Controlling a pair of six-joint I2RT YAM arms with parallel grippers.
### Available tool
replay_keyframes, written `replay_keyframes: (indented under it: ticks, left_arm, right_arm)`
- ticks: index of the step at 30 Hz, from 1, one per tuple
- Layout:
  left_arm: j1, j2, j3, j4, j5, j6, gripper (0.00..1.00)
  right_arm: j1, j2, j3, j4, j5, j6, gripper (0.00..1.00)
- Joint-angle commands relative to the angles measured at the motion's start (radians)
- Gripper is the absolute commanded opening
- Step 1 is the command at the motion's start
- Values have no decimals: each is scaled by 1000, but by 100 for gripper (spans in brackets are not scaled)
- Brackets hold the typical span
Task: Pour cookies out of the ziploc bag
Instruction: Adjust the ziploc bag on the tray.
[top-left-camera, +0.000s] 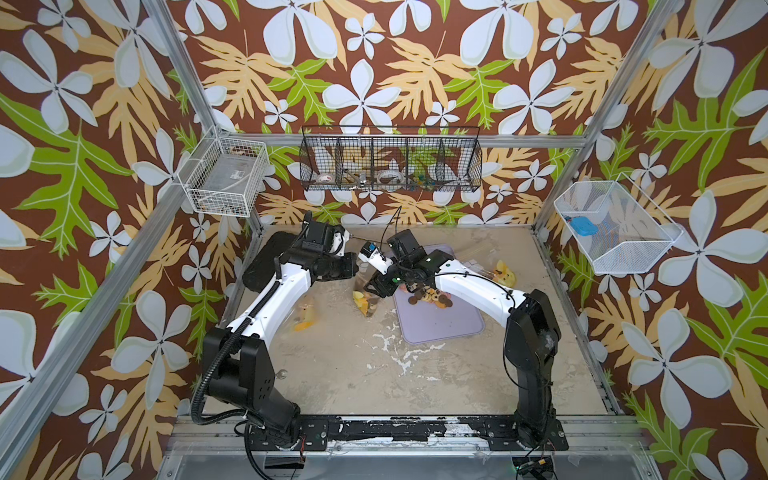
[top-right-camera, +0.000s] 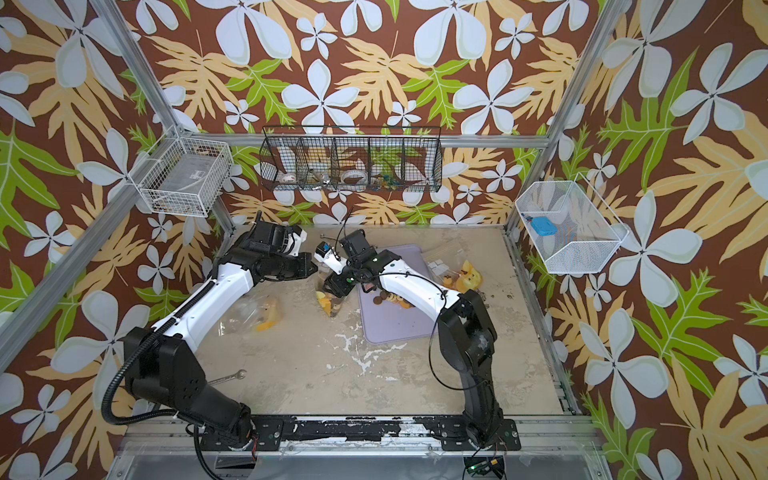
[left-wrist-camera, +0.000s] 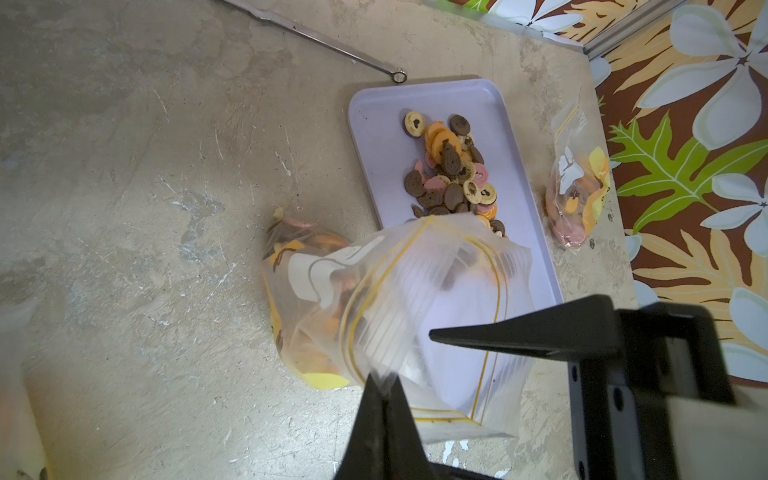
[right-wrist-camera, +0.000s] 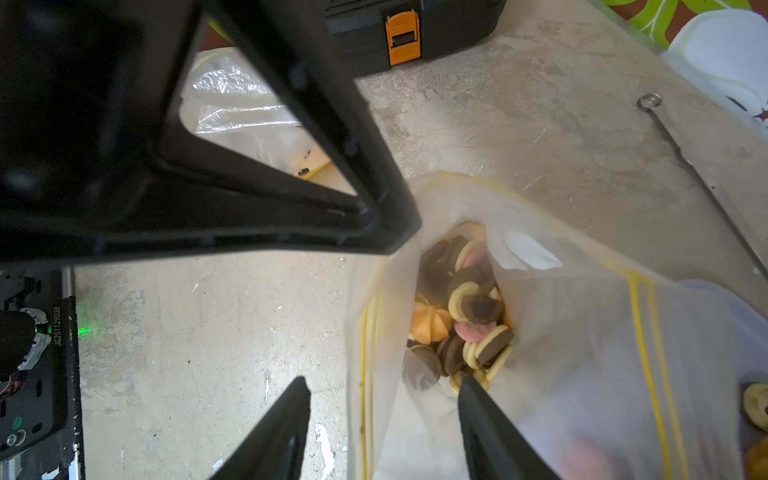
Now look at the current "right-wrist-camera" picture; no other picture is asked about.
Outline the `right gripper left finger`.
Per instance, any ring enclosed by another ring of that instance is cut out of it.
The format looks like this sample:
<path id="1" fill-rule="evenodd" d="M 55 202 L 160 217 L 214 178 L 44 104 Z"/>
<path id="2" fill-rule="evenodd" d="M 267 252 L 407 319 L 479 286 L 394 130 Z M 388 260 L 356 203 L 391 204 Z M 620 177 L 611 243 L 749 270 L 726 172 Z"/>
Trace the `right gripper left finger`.
<path id="1" fill-rule="evenodd" d="M 296 377 L 211 479 L 299 479 L 310 400 L 305 378 Z"/>

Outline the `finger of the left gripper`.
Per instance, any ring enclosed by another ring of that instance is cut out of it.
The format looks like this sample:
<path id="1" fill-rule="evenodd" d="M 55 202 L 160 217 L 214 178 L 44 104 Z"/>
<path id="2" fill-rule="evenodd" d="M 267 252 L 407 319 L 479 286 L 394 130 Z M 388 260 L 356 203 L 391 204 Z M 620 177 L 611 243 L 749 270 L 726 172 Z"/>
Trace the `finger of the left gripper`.
<path id="1" fill-rule="evenodd" d="M 321 15 L 304 1 L 124 1 L 129 128 L 102 190 L 107 252 L 298 249 L 390 254 L 416 203 Z M 350 184 L 343 193 L 252 160 L 182 123 L 182 89 L 218 21 Z"/>

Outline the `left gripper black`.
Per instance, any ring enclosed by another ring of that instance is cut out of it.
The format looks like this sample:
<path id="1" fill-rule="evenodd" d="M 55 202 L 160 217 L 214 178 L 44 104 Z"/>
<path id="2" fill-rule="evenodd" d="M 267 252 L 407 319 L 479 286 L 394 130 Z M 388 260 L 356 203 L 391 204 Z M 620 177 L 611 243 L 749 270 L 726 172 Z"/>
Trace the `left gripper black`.
<path id="1" fill-rule="evenodd" d="M 169 257 L 198 231 L 171 165 L 194 1 L 1 5 L 1 260 Z"/>

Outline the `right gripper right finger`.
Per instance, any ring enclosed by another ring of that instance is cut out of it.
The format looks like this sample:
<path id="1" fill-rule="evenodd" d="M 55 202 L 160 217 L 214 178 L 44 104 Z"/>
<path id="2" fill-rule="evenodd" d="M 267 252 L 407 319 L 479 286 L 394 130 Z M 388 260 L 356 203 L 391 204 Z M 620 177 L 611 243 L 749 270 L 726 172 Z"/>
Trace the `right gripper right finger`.
<path id="1" fill-rule="evenodd" d="M 471 479 L 559 479 L 473 377 L 461 384 L 458 413 Z"/>

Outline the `ziploc bag with yellow cookies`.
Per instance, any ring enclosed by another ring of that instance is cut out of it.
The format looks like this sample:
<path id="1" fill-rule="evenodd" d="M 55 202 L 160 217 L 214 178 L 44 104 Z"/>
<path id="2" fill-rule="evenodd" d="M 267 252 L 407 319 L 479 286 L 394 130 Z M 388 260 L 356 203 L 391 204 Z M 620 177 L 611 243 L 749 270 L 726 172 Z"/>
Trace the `ziploc bag with yellow cookies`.
<path id="1" fill-rule="evenodd" d="M 355 190 L 236 47 L 196 54 L 180 119 L 196 136 L 296 178 Z"/>

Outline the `ziploc bag with brown items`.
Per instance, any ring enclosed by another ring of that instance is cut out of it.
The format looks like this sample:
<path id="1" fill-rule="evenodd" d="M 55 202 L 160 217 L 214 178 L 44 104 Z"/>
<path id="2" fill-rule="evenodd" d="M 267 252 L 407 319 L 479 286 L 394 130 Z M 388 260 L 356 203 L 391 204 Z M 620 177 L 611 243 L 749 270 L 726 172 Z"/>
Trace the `ziploc bag with brown items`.
<path id="1" fill-rule="evenodd" d="M 355 269 L 346 320 L 351 479 L 467 479 L 465 377 L 559 479 L 747 479 L 765 436 L 766 320 L 667 279 L 489 181 L 408 184 L 422 219 Z"/>

